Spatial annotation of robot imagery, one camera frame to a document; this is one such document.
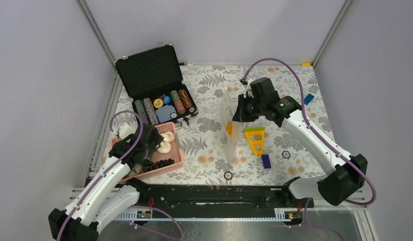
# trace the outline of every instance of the poker chip case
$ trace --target poker chip case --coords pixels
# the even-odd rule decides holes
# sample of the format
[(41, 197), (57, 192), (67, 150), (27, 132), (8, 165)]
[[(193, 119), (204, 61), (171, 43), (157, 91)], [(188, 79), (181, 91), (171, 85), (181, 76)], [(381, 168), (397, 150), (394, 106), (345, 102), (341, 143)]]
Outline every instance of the poker chip case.
[(115, 66), (134, 111), (149, 124), (174, 122), (179, 126), (198, 114), (189, 90), (182, 83), (183, 75), (172, 45), (124, 56)]

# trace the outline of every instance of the gray wall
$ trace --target gray wall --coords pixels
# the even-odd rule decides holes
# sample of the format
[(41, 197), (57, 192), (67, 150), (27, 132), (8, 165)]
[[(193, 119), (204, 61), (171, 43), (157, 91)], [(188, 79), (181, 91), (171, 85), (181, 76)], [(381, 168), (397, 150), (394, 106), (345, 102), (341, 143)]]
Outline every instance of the gray wall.
[(354, 1), (316, 71), (338, 141), (369, 160), (379, 240), (413, 240), (413, 0)]
[(344, 0), (87, 0), (117, 58), (172, 43), (180, 61), (311, 62)]
[(0, 240), (52, 240), (113, 76), (75, 1), (0, 1)]

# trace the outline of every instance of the gray leaf pattern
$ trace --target gray leaf pattern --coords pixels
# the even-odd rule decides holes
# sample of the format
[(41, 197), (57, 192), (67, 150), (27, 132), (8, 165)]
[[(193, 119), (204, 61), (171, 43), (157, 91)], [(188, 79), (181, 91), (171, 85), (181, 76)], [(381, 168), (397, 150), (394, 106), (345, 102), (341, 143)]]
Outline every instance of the gray leaf pattern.
[[(264, 126), (266, 137), (264, 150), (269, 153), (271, 169), (264, 169), (261, 158), (254, 156), (244, 136), (241, 134), (236, 159), (227, 160), (227, 142), (225, 130), (219, 123), (218, 105), (225, 91), (236, 101), (244, 90), (239, 82), (249, 66), (181, 66), (183, 83), (187, 86), (199, 114), (177, 129), (179, 146), (184, 155), (183, 168), (163, 175), (144, 179), (147, 183), (167, 184), (209, 184), (230, 185), (224, 179), (224, 172), (234, 175), (232, 184), (237, 185), (277, 185), (293, 177), (314, 177), (323, 175), (320, 165), (313, 156), (290, 134), (278, 128), (274, 123), (260, 118), (247, 127)], [(333, 138), (331, 125), (323, 104), (313, 68), (294, 66), (303, 84), (305, 94), (315, 95), (307, 108), (312, 121), (330, 138)], [(284, 66), (255, 66), (249, 78), (268, 77), (279, 94), (292, 96), (300, 102), (300, 92), (292, 74)], [(131, 99), (123, 88), (118, 99), (116, 112), (132, 110)], [(134, 117), (130, 114), (119, 115), (115, 127), (130, 123)], [(109, 143), (113, 138), (109, 133), (104, 157), (108, 156)], [(282, 151), (291, 153), (289, 159), (282, 158)]]

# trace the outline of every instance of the blue block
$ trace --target blue block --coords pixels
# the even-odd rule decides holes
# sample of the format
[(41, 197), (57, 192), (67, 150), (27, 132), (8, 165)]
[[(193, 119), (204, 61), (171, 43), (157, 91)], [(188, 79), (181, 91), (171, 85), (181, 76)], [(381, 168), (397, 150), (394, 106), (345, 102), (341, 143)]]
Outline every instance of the blue block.
[(268, 154), (263, 154), (261, 155), (261, 159), (263, 160), (263, 167), (264, 169), (270, 169), (272, 168), (272, 165), (270, 164), (270, 158)]
[(308, 94), (305, 98), (304, 98), (304, 104), (308, 105), (310, 103), (310, 101), (314, 98), (315, 96), (312, 94)]

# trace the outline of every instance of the pink basket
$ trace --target pink basket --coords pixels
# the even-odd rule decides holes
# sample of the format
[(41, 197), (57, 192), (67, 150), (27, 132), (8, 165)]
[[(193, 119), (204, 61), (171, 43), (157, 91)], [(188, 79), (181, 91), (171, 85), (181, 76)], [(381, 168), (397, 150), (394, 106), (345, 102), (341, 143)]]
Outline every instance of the pink basket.
[[(155, 126), (158, 129), (159, 133), (165, 133), (165, 132), (173, 132), (174, 134), (177, 133), (177, 130), (175, 129), (175, 125), (172, 122), (167, 122), (164, 124), (160, 124)], [(141, 173), (139, 175), (133, 176), (136, 177), (140, 180), (145, 179), (145, 178), (149, 178), (149, 177), (154, 177), (154, 176), (158, 176), (167, 172), (172, 172), (175, 171), (177, 169), (180, 169), (183, 167), (183, 160), (184, 160), (184, 156), (183, 156), (183, 150), (178, 148), (178, 143), (177, 143), (177, 138), (175, 138), (172, 142), (171, 142), (171, 151), (167, 154), (161, 154), (159, 152), (155, 152), (153, 153), (152, 157), (150, 158), (150, 160), (155, 163), (155, 162), (159, 162), (160, 160), (166, 160), (166, 159), (173, 159), (174, 160), (174, 164), (171, 164), (169, 166), (163, 167), (163, 168), (158, 168), (156, 170), (150, 171), (150, 172), (145, 172), (145, 173)], [(120, 182), (125, 182), (133, 177), (128, 177), (125, 179), (122, 179)]]

